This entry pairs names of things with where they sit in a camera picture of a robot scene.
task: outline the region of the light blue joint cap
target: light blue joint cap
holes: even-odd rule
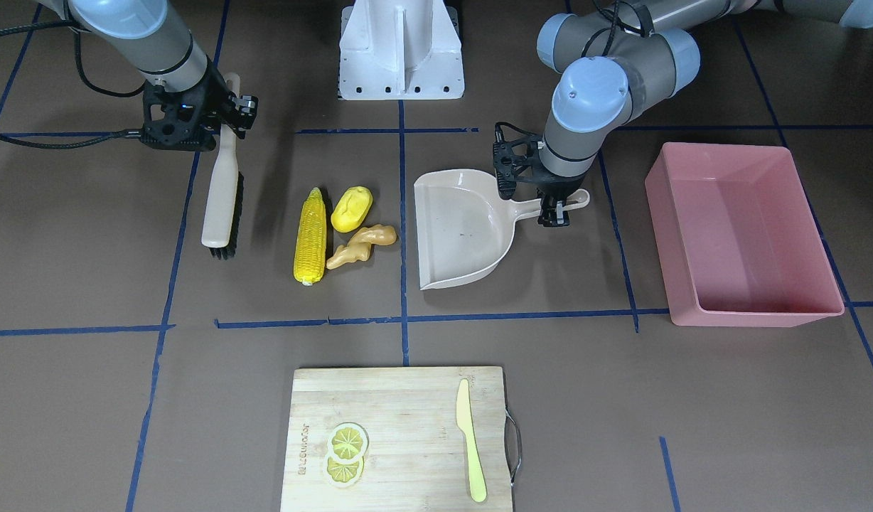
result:
[[[853,0],[837,24],[852,28],[872,28],[873,0]]]
[[[73,0],[89,26],[118,39],[142,39],[168,17],[168,0]]]
[[[696,78],[696,75],[699,75],[701,64],[699,45],[685,30],[674,28],[658,33],[670,46],[673,62],[677,68],[677,82],[674,84],[673,93],[670,94],[670,97],[673,97],[681,88],[689,85]]]
[[[537,35],[537,57],[541,59],[548,68],[559,73],[556,65],[553,65],[553,48],[557,42],[557,33],[559,27],[563,26],[563,22],[570,16],[576,16],[573,13],[554,14],[550,19],[544,22],[540,33]]]
[[[629,80],[619,64],[605,56],[583,56],[563,72],[550,110],[569,131],[598,131],[621,113],[628,94]]]

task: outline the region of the white metal bracket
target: white metal bracket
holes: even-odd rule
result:
[[[344,100],[455,100],[462,43],[443,0],[356,0],[342,10]]]

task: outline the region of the lime slice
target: lime slice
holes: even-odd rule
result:
[[[336,487],[348,487],[361,477],[364,471],[364,458],[359,458],[354,464],[342,464],[332,457],[326,458],[326,474],[329,475],[329,483]]]
[[[339,464],[354,464],[368,450],[368,433],[356,422],[343,422],[329,435],[329,456]]]

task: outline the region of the robotic arm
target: robotic arm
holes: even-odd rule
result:
[[[873,27],[873,0],[645,0],[615,2],[588,16],[555,14],[537,37],[537,55],[563,72],[543,135],[496,123],[496,185],[512,198],[518,182],[541,197],[538,223],[569,225],[563,207],[582,184],[610,131],[673,97],[696,77],[700,53],[684,32],[749,9]],[[503,127],[521,137],[505,139]]]
[[[144,76],[140,142],[211,151],[222,123],[244,139],[257,98],[238,96],[167,0],[38,0],[111,43]]]

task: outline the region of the knife handle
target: knife handle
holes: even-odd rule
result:
[[[488,485],[484,481],[484,470],[481,469],[478,445],[475,444],[473,433],[465,433],[465,447],[468,452],[468,491],[471,499],[481,503],[488,498]]]

